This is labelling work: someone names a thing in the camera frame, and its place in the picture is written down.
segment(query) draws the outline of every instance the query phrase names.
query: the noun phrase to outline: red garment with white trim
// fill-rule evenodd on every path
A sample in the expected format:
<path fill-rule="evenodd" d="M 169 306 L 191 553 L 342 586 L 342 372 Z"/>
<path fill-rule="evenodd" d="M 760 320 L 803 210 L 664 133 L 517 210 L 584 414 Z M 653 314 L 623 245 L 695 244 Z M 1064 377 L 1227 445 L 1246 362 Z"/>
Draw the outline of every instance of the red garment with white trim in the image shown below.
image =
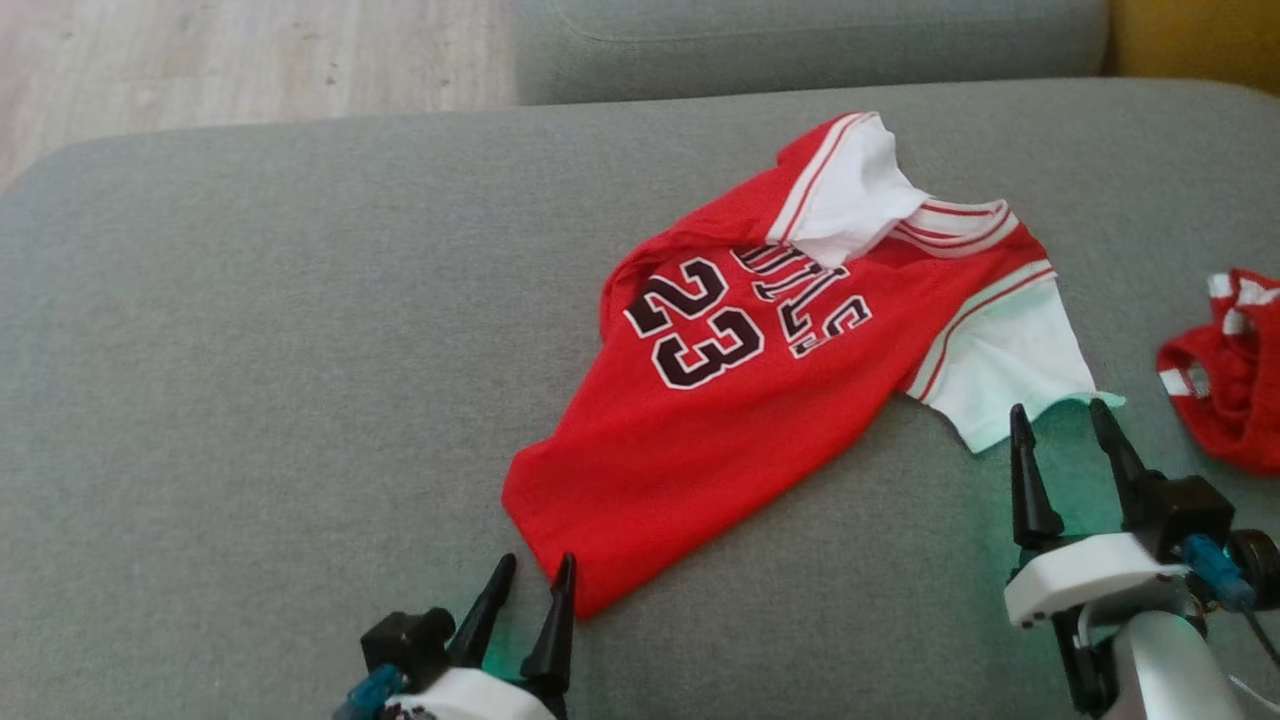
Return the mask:
<path fill-rule="evenodd" d="M 1280 282 L 1231 270 L 1208 286 L 1213 322 L 1165 343 L 1156 369 L 1204 452 L 1280 474 Z"/>
<path fill-rule="evenodd" d="M 1053 278 L 1007 204 L 931 199 L 874 113 L 836 118 L 622 260 L 600 355 L 503 503 L 548 574 L 577 555 L 591 616 L 847 448 L 893 392 L 974 452 L 1015 402 L 1097 396 Z"/>

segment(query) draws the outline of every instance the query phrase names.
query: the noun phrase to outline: shirt sleeve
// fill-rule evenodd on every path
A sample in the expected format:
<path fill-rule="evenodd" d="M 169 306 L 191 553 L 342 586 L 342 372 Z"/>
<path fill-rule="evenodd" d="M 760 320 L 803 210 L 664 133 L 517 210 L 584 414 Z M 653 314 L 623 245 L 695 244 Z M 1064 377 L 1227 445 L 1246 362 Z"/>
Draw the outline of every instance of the shirt sleeve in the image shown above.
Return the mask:
<path fill-rule="evenodd" d="M 951 420 L 972 452 L 1009 437 L 1009 409 L 1032 420 L 1062 400 L 1124 398 L 1100 392 L 1044 261 L 970 297 L 938 333 L 906 393 Z"/>

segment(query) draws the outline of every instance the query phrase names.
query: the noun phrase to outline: red and white shirt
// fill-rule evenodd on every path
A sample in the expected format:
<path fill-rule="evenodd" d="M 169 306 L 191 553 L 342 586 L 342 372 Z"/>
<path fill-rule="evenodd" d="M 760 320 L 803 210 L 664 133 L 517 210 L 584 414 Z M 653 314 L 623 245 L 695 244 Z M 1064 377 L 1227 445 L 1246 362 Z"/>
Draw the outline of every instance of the red and white shirt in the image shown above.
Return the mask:
<path fill-rule="evenodd" d="M 911 187 L 874 113 L 636 247 L 600 301 L 604 346 L 503 491 L 543 569 L 572 551 L 589 618 L 858 441 L 906 393 L 974 452 L 1098 396 L 1044 249 L 1004 201 Z"/>

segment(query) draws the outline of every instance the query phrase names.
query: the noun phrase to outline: light wood floor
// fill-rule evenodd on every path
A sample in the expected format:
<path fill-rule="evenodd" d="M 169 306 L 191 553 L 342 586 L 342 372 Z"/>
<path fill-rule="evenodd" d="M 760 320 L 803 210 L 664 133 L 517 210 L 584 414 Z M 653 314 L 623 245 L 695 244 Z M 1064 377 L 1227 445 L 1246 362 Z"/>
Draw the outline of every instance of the light wood floor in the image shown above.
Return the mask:
<path fill-rule="evenodd" d="M 0 0 L 0 190 L 110 135 L 515 104 L 508 0 Z"/>

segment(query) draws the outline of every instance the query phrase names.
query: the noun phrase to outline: gray fabric surface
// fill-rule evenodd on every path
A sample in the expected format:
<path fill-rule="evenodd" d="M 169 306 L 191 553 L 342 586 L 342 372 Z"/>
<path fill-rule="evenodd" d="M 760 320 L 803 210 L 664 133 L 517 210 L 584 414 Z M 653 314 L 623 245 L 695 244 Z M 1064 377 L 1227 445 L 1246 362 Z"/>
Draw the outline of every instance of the gray fabric surface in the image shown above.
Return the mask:
<path fill-rule="evenodd" d="M 918 186 L 1007 199 L 1139 451 L 1280 536 L 1276 487 L 1206 460 L 1152 369 L 1208 273 L 1280 274 L 1271 97 L 1051 81 L 106 140 L 0 197 L 0 716 L 326 716 L 371 623 L 463 611 L 511 550 L 513 671 L 548 596 L 499 488 L 591 363 L 605 274 L 850 109 Z M 1083 409 L 1037 430 L 1069 528 L 1112 529 Z M 891 402 L 580 625 L 576 717 L 1074 717 L 1051 633 L 1005 623 L 1007 471 Z M 1242 621 L 1212 628 L 1280 694 Z"/>
<path fill-rule="evenodd" d="M 1106 0 L 518 0 L 521 102 L 1091 76 Z"/>

